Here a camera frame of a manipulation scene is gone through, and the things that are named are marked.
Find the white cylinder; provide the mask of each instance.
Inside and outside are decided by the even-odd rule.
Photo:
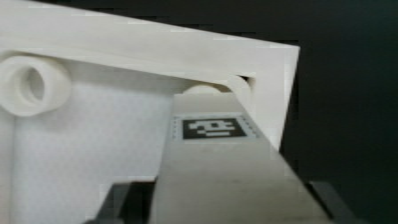
[[[30,89],[31,69],[42,79],[42,97]],[[71,95],[71,78],[63,66],[53,59],[14,56],[0,63],[0,104],[16,116],[33,116],[56,109]]]

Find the circular hole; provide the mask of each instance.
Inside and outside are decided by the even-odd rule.
[[[31,96],[37,101],[42,100],[42,95],[44,95],[44,82],[40,75],[35,71],[35,69],[30,69],[28,75],[26,75],[26,90],[31,92]]]

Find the black background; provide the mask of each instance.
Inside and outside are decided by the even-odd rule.
[[[398,1],[42,2],[302,47],[282,154],[357,216],[398,223]]]

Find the white tube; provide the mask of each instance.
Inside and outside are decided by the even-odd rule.
[[[31,69],[42,79],[42,98],[31,93]],[[33,116],[56,109],[71,94],[71,78],[62,65],[47,58],[14,56],[0,64],[0,104],[16,116]]]

